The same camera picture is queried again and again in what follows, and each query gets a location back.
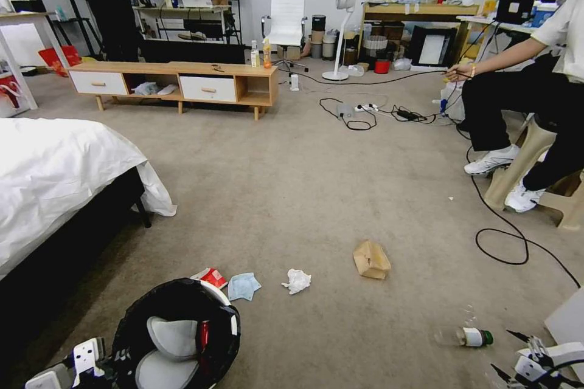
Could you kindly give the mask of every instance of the woman sitting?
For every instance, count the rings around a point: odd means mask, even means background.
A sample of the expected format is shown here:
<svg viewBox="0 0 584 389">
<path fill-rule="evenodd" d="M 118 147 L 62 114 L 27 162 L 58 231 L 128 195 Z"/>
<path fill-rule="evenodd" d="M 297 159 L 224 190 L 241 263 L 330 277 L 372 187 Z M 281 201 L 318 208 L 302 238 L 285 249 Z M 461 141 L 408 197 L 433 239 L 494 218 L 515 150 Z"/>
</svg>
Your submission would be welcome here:
<svg viewBox="0 0 584 389">
<path fill-rule="evenodd" d="M 228 4 L 227 0 L 211 0 L 211 2 L 213 5 Z M 178 34 L 178 37 L 183 40 L 206 40 L 208 36 L 211 38 L 219 36 L 215 35 L 217 34 L 217 30 L 221 33 L 221 25 L 201 23 L 197 20 L 183 20 L 183 27 L 189 31 L 189 33 Z"/>
</svg>

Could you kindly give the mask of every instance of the white bedsheet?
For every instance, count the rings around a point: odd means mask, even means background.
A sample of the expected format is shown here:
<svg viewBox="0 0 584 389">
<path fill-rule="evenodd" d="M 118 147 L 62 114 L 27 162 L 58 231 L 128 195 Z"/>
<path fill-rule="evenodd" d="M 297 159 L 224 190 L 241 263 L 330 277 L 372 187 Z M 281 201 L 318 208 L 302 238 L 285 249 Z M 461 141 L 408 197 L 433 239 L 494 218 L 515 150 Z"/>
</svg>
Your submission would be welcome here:
<svg viewBox="0 0 584 389">
<path fill-rule="evenodd" d="M 0 119 L 0 280 L 63 218 L 137 167 L 146 210 L 176 206 L 147 158 L 128 139 L 87 120 Z"/>
</svg>

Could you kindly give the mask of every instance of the carpet floor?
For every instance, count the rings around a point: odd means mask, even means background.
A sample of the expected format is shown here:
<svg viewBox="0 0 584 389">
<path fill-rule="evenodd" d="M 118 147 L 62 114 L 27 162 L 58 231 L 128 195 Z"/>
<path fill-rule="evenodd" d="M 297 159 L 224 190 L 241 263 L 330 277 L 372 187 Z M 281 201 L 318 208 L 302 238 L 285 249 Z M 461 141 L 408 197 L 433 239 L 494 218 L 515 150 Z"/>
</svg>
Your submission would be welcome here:
<svg viewBox="0 0 584 389">
<path fill-rule="evenodd" d="M 314 77 L 332 68 L 308 63 Z M 368 73 L 356 81 L 400 75 Z M 30 85 L 39 109 L 21 117 L 95 120 L 120 132 L 150 159 L 178 212 L 153 217 L 150 229 L 135 221 L 122 230 L 68 298 L 63 316 L 29 345 L 7 387 L 90 337 L 104 336 L 110 345 L 135 299 L 207 266 L 226 278 L 254 272 L 262 285 L 253 301 L 234 302 L 242 342 L 222 389 L 487 388 L 488 364 L 511 373 L 513 353 L 523 348 L 505 329 L 552 342 L 543 320 L 575 292 L 539 249 L 529 264 L 515 267 L 475 246 L 478 229 L 507 229 L 464 175 L 470 143 L 454 126 L 378 117 L 376 128 L 354 132 L 318 105 L 333 97 L 431 114 L 443 87 L 438 74 L 369 86 L 301 77 L 301 91 L 280 85 L 277 104 L 258 122 L 242 108 L 186 108 L 179 115 L 176 106 L 115 105 L 107 98 L 100 112 L 68 79 L 43 75 Z M 323 104 L 334 110 L 336 103 Z M 516 129 L 521 116 L 507 116 Z M 488 179 L 478 182 L 488 187 Z M 557 230 L 556 217 L 541 207 L 503 215 L 584 279 L 582 233 Z M 392 269 L 384 281 L 358 275 L 352 252 L 363 239 L 385 248 Z M 485 235 L 484 245 L 511 260 L 524 255 L 521 242 L 500 235 Z M 312 274 L 311 286 L 294 296 L 280 285 L 290 268 Z M 468 305 L 494 344 L 437 345 L 435 327 L 462 323 Z"/>
</svg>

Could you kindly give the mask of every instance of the beige stool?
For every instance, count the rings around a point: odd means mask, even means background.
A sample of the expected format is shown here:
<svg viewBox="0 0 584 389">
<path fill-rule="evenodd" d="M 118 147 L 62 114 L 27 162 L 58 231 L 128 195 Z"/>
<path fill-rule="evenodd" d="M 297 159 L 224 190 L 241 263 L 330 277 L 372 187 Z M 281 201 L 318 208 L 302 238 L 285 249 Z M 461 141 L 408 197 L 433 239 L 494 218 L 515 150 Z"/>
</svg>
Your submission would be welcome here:
<svg viewBox="0 0 584 389">
<path fill-rule="evenodd" d="M 521 151 L 511 165 L 499 168 L 493 173 L 493 180 L 485 193 L 485 202 L 494 210 L 503 210 L 505 198 L 521 178 L 535 165 L 538 158 L 547 151 L 555 140 L 555 133 L 540 128 L 532 118 L 525 126 L 516 144 Z M 563 178 L 545 192 L 540 205 L 562 212 L 558 227 L 577 230 L 584 213 L 584 184 L 580 171 Z"/>
</svg>

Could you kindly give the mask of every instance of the wooden tv stand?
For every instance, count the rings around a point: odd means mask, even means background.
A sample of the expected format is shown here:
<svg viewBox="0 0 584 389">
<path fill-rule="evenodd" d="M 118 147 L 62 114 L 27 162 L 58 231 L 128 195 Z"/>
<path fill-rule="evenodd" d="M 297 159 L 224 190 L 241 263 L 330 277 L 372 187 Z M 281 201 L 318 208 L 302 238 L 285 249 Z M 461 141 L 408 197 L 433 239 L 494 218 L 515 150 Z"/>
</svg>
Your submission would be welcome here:
<svg viewBox="0 0 584 389">
<path fill-rule="evenodd" d="M 111 96 L 115 103 L 118 97 L 159 98 L 177 101 L 179 114 L 183 113 L 183 102 L 246 105 L 254 108 L 254 118 L 258 120 L 260 110 L 263 113 L 278 97 L 277 67 L 88 62 L 71 67 L 69 76 L 79 94 L 96 97 L 100 111 L 104 110 L 102 96 Z M 144 80 L 160 85 L 175 84 L 178 89 L 169 95 L 132 93 L 132 88 Z"/>
</svg>

